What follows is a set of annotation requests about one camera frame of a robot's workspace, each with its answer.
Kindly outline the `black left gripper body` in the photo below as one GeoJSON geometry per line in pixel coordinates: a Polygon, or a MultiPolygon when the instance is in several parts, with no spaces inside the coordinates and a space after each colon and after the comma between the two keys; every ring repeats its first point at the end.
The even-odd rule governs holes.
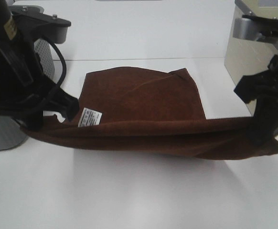
{"type": "Polygon", "coordinates": [[[48,39],[62,65],[57,82],[44,72],[34,41],[22,35],[12,14],[0,14],[0,115],[17,119],[20,112],[38,107],[56,111],[55,94],[62,89],[67,67],[57,45],[48,39]]]}

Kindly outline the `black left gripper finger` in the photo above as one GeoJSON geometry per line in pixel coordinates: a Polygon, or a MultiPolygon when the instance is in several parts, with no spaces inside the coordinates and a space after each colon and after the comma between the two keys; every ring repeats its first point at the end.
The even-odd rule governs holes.
{"type": "Polygon", "coordinates": [[[43,126],[43,109],[34,107],[20,112],[17,121],[22,127],[37,131],[43,126]]]}
{"type": "Polygon", "coordinates": [[[79,112],[78,99],[60,89],[55,94],[56,111],[71,122],[79,112]]]}

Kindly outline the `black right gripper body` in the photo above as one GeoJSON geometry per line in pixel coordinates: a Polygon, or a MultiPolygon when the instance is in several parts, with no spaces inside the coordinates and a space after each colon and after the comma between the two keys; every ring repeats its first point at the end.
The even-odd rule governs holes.
{"type": "MultiPolygon", "coordinates": [[[[278,61],[278,55],[275,55],[269,69],[254,75],[244,75],[237,83],[234,92],[245,103],[257,101],[258,98],[278,99],[278,72],[274,71],[273,63],[278,61]]],[[[241,118],[244,125],[249,126],[251,118],[241,118]]]]}

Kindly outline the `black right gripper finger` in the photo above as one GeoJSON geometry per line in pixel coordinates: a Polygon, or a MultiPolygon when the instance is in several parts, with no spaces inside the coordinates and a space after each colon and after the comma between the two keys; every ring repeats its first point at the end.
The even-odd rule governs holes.
{"type": "Polygon", "coordinates": [[[278,99],[258,98],[248,127],[248,137],[257,146],[278,136],[278,99]]]}

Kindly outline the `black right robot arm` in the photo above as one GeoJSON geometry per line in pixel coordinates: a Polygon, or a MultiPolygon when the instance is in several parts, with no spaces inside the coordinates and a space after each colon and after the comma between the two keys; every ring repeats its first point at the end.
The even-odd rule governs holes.
{"type": "MultiPolygon", "coordinates": [[[[278,20],[243,17],[235,20],[233,37],[278,48],[278,20]]],[[[234,92],[245,103],[256,102],[253,117],[246,130],[252,144],[261,146],[278,135],[278,51],[267,69],[254,75],[243,75],[234,92]]]]}

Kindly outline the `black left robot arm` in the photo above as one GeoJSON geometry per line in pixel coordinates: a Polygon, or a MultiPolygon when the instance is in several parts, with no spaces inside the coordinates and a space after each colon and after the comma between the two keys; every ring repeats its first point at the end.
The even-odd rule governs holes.
{"type": "Polygon", "coordinates": [[[62,88],[67,67],[57,48],[66,40],[71,22],[43,13],[15,9],[0,0],[0,116],[30,130],[43,126],[43,112],[59,113],[71,121],[79,111],[78,99],[62,88]],[[49,43],[62,64],[57,82],[43,70],[34,49],[37,40],[49,43]]]}

